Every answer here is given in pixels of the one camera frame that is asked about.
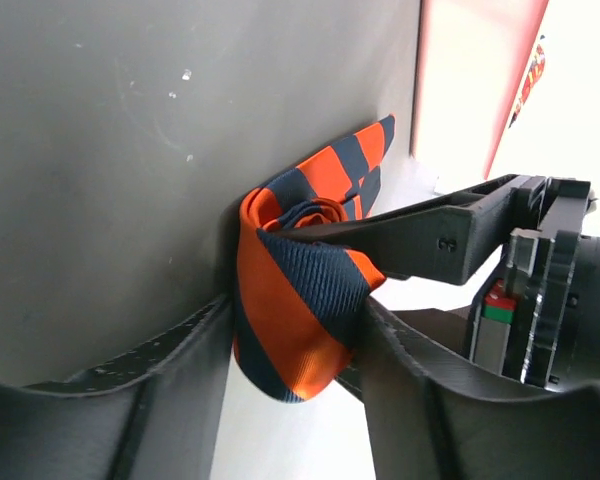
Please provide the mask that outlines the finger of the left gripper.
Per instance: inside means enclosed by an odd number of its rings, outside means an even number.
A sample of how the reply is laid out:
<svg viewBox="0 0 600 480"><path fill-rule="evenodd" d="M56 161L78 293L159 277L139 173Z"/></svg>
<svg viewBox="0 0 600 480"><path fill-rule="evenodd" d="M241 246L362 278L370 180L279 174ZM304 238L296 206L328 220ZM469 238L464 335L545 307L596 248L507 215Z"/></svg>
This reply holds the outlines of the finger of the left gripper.
<svg viewBox="0 0 600 480"><path fill-rule="evenodd" d="M463 285L506 240L519 187L518 175L505 175L365 220L277 235L362 252L390 278Z"/></svg>

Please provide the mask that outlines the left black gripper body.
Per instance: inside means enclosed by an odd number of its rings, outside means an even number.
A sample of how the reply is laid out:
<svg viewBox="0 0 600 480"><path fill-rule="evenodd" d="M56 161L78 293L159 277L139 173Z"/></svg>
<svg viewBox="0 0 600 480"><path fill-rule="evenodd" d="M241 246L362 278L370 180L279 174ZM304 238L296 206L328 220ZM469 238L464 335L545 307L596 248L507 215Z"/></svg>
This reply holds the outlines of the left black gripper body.
<svg viewBox="0 0 600 480"><path fill-rule="evenodd" d="M600 236L582 231L596 196L575 179L507 175L511 216L501 259L473 299L471 363L521 384L568 390L600 380Z"/></svg>

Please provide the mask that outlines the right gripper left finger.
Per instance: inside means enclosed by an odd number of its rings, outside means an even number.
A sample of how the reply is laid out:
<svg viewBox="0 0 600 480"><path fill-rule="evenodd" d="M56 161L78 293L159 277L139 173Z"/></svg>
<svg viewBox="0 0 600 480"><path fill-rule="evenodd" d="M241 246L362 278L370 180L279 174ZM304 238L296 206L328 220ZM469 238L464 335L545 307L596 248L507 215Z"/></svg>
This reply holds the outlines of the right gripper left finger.
<svg viewBox="0 0 600 480"><path fill-rule="evenodd" d="M229 367L221 296L67 381L0 384L0 479L207 479Z"/></svg>

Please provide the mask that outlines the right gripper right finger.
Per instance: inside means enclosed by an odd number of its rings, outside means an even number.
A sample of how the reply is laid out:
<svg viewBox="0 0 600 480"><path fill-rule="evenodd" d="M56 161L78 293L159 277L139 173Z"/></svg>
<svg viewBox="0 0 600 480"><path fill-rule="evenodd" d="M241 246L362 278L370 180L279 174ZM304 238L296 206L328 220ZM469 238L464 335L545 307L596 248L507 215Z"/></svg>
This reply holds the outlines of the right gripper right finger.
<svg viewBox="0 0 600 480"><path fill-rule="evenodd" d="M340 382L380 479L600 479L600 382L564 392L477 367L368 300Z"/></svg>

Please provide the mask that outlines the orange navy striped tie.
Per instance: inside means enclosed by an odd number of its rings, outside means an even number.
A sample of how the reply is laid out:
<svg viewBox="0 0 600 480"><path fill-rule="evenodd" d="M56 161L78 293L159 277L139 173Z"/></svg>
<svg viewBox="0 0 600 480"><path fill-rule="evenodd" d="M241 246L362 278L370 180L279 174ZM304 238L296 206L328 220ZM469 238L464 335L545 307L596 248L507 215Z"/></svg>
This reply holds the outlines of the orange navy striped tie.
<svg viewBox="0 0 600 480"><path fill-rule="evenodd" d="M280 234L366 218L394 133L388 115L241 202L234 355L249 381L277 401L314 398L350 364L363 306L386 279L360 251Z"/></svg>

